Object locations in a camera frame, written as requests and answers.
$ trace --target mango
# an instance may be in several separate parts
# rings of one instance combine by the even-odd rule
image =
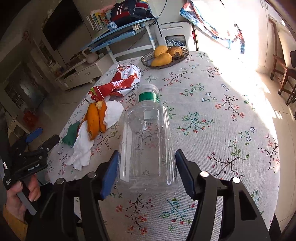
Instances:
[[[179,57],[183,52],[183,49],[180,47],[170,47],[167,51],[173,58]]]
[[[106,115],[106,110],[107,106],[104,100],[98,101],[96,103],[96,107],[99,112],[99,120],[100,120],[100,132],[105,133],[106,132],[106,125],[103,123],[105,115]]]
[[[168,50],[167,46],[165,45],[159,45],[155,50],[154,50],[154,57],[157,58],[159,55],[162,53],[166,53]]]
[[[100,121],[96,103],[91,103],[87,109],[87,128],[91,134],[90,140],[94,140],[99,133]]]
[[[163,53],[152,61],[151,66],[163,66],[169,64],[170,62],[172,62],[172,60],[173,57],[169,53]]]

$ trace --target finger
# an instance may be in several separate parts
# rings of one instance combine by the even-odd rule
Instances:
[[[7,198],[15,196],[17,193],[22,191],[22,183],[21,181],[17,181],[8,191]]]
[[[31,180],[28,184],[28,189],[32,192],[36,187],[38,187],[38,180],[37,177],[35,175],[31,176]]]
[[[29,194],[29,200],[35,201],[40,197],[40,188],[35,188],[32,192]]]

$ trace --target human hand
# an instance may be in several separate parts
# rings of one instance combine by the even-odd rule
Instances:
[[[13,216],[17,219],[21,220],[22,222],[25,221],[25,212],[27,208],[18,198],[17,193],[22,190],[23,186],[20,181],[17,181],[9,190],[6,191],[7,193],[7,202],[6,202],[6,209],[9,211]],[[40,197],[40,187],[38,185],[36,174],[31,176],[31,180],[28,185],[28,189],[30,190],[29,200],[36,201]]]

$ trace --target floral tablecloth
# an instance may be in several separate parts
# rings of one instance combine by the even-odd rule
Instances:
[[[141,70],[141,81],[159,88],[167,108],[175,151],[182,149],[190,161],[198,163],[214,177],[230,180],[239,177],[254,199],[269,228],[273,219],[279,187],[279,152],[272,117],[264,112],[264,93],[251,78],[223,77],[223,73],[204,52],[190,52],[183,62],[162,70],[141,64],[141,58],[121,62]],[[95,85],[108,83],[116,64]],[[136,104],[136,89],[119,98],[124,110]],[[85,98],[60,134],[64,137],[70,124],[81,121],[87,112]],[[91,149],[90,165],[82,171],[67,166],[73,148],[60,142],[48,158],[47,174],[54,183],[82,178],[108,161],[118,149],[121,120],[104,134],[99,134]],[[178,189],[164,194],[130,193],[114,185],[100,207],[111,240],[183,240],[197,207],[186,194],[180,176]],[[75,199],[79,216],[79,199]],[[222,215],[218,198],[212,240],[217,240]]]

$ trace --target sleeve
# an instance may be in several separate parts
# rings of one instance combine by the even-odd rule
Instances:
[[[28,225],[23,223],[14,217],[9,211],[7,211],[5,205],[3,206],[3,217],[8,223],[9,227],[15,233],[15,235],[21,240],[24,241],[27,234]]]

